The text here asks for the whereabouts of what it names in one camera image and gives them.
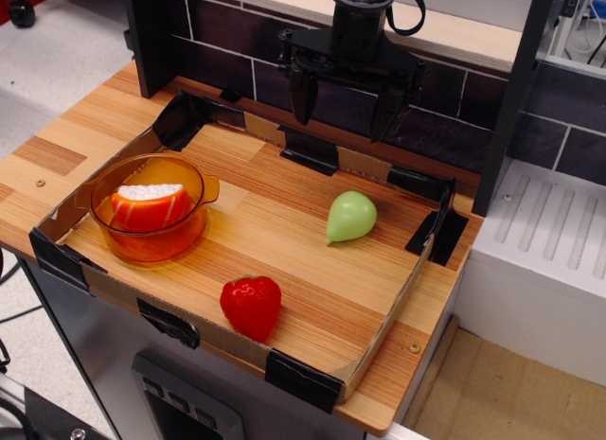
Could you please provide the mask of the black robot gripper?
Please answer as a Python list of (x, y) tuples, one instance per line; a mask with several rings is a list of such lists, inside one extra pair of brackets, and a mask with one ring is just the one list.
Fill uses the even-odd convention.
[(331, 26), (284, 29), (278, 68), (289, 80), (295, 119), (307, 125), (316, 102), (318, 82), (346, 85), (378, 95), (370, 141), (381, 142), (409, 97), (418, 98), (425, 61), (387, 38), (389, 26), (399, 36), (419, 32), (425, 20), (424, 0), (414, 0), (419, 21), (410, 28), (395, 25), (395, 0), (333, 0)]

